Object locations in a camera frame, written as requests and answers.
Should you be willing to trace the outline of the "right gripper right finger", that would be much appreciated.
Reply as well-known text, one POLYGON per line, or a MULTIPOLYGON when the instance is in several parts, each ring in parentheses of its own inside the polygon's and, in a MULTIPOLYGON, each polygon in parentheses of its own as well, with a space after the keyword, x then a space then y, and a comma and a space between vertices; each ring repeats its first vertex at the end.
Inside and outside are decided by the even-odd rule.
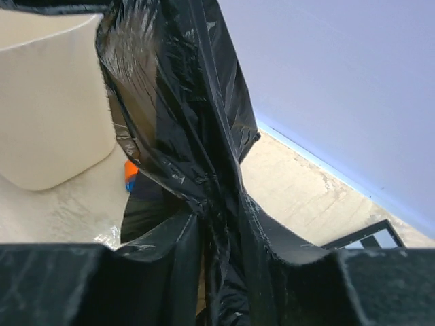
POLYGON ((243 200, 241 244, 254 325, 325 325, 325 249, 269 216, 249 195, 243 200))

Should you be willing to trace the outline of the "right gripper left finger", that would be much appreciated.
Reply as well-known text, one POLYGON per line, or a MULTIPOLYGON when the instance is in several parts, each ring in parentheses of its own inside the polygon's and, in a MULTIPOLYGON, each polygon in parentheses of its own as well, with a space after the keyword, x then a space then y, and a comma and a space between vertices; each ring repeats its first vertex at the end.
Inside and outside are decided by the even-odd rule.
POLYGON ((123 325, 194 325, 201 234, 194 214, 178 212, 118 249, 123 325))

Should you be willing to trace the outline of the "black trash bag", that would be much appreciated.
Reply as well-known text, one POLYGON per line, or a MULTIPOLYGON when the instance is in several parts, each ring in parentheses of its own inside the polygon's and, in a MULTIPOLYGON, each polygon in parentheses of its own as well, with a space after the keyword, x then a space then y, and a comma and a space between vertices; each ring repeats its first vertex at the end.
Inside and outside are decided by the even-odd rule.
POLYGON ((194 214, 201 273, 194 325, 248 325, 239 167, 259 134, 217 1, 23 1, 46 15, 100 13, 95 48, 116 138, 139 169, 121 247, 194 214))

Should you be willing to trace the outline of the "beige plastic trash bin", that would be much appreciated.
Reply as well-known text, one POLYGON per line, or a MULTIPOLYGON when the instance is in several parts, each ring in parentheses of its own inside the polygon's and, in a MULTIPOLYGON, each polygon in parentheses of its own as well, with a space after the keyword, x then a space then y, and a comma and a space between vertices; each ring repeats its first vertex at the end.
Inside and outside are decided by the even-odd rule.
POLYGON ((114 149, 100 20, 1 12, 1 175, 19 188, 50 189, 114 149))

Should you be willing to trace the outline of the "black white chessboard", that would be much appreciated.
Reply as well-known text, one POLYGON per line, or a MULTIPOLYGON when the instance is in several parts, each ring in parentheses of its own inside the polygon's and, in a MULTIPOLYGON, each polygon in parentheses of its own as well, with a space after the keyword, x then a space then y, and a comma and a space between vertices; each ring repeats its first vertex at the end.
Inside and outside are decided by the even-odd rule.
POLYGON ((384 219, 383 221, 379 221, 342 238, 329 242, 322 247, 327 250, 393 249, 405 247, 405 244, 392 227, 391 223, 387 219, 384 219))

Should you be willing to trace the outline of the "colourful toy car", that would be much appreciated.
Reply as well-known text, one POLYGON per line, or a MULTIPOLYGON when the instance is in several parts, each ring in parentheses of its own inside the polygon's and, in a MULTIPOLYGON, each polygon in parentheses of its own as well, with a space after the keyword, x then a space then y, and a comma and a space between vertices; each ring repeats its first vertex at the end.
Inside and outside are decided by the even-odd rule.
POLYGON ((139 169, 130 160, 125 161, 124 164, 124 181, 125 187, 128 192, 131 192, 134 188, 135 180, 139 169))

